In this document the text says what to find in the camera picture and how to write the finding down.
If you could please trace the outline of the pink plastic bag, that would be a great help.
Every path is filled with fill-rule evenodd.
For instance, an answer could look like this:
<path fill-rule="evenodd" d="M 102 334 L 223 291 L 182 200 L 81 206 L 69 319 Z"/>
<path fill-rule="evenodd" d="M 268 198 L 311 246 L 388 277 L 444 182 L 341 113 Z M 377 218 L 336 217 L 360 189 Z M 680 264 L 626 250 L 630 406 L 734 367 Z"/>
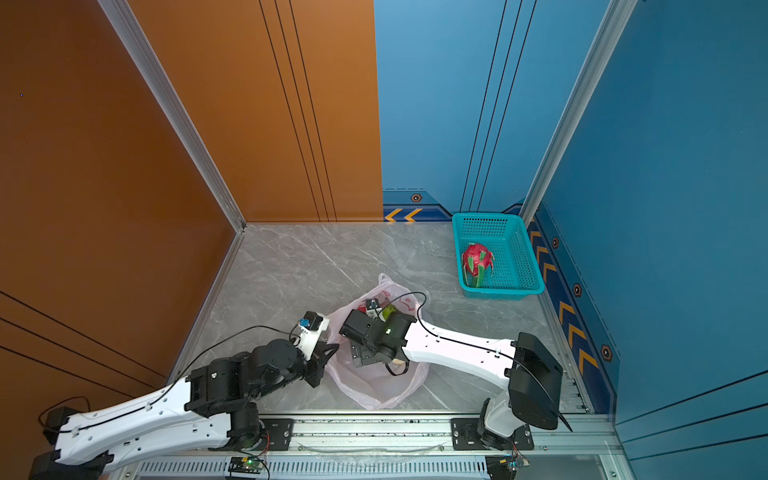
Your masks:
<path fill-rule="evenodd" d="M 340 329 L 348 314 L 363 306 L 366 299 L 375 298 L 381 304 L 408 291 L 408 288 L 393 281 L 388 275 L 380 273 L 375 287 L 353 297 L 346 304 L 327 315 L 330 321 L 328 340 L 337 343 L 339 349 L 325 367 L 325 376 L 347 397 L 366 410 L 393 409 L 415 393 L 426 381 L 429 366 L 426 363 L 409 365 L 404 375 L 399 373 L 404 366 L 391 365 L 390 369 L 398 373 L 393 376 L 382 363 L 356 367 L 352 358 L 350 341 L 340 334 Z"/>

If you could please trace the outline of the red dragon fruit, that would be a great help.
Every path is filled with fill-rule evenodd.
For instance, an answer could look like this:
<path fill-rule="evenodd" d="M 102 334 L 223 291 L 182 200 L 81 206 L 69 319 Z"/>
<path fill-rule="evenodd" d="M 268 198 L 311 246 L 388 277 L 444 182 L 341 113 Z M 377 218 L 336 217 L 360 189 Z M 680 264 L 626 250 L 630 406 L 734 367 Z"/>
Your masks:
<path fill-rule="evenodd" d="M 461 255 L 461 272 L 468 287 L 482 287 L 485 277 L 493 268 L 494 255 L 482 244 L 470 243 Z"/>

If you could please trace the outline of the teal plastic mesh basket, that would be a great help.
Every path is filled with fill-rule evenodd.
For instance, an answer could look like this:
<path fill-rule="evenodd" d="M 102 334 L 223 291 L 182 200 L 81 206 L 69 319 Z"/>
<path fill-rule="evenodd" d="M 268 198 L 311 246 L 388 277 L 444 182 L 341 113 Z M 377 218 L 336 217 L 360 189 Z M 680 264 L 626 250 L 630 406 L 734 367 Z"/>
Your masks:
<path fill-rule="evenodd" d="M 521 300 L 541 294 L 545 282 L 526 226 L 517 215 L 460 213 L 452 217 L 459 285 L 468 298 Z M 494 268 L 480 288 L 468 287 L 461 272 L 461 255 L 470 243 L 486 246 L 494 255 Z"/>

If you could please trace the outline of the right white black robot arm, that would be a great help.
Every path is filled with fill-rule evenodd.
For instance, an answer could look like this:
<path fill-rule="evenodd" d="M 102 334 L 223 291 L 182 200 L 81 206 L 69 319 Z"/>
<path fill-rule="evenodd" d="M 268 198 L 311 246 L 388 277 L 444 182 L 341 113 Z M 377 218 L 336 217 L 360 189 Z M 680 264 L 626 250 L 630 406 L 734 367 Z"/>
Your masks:
<path fill-rule="evenodd" d="M 485 400 L 478 419 L 477 435 L 487 448 L 532 451 L 532 428 L 554 431 L 567 423 L 560 411 L 563 367 L 532 334 L 475 337 L 398 309 L 387 315 L 353 310 L 340 334 L 375 363 L 440 365 L 498 386 L 501 393 Z"/>

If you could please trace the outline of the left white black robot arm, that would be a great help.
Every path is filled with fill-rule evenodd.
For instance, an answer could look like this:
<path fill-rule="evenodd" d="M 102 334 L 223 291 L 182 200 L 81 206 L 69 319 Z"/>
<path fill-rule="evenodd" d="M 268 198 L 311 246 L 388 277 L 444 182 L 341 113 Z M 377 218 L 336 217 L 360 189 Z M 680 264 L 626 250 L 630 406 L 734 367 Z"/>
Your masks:
<path fill-rule="evenodd" d="M 335 344 L 318 342 L 305 353 L 289 340 L 276 339 L 113 407 L 56 408 L 44 422 L 52 449 L 33 460 L 29 476 L 98 479 L 166 454 L 261 448 L 267 436 L 258 400 L 298 380 L 318 386 L 337 350 Z"/>

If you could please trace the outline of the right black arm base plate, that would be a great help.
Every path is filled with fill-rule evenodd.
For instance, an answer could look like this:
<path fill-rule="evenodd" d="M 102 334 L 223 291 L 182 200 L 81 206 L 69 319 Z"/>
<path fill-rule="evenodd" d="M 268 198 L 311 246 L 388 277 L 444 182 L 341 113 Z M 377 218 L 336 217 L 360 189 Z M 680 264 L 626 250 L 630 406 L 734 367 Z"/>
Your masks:
<path fill-rule="evenodd" d="M 532 451 L 533 435 L 528 425 L 503 437 L 481 425 L 478 418 L 453 418 L 450 421 L 453 449 L 456 451 L 498 450 Z"/>

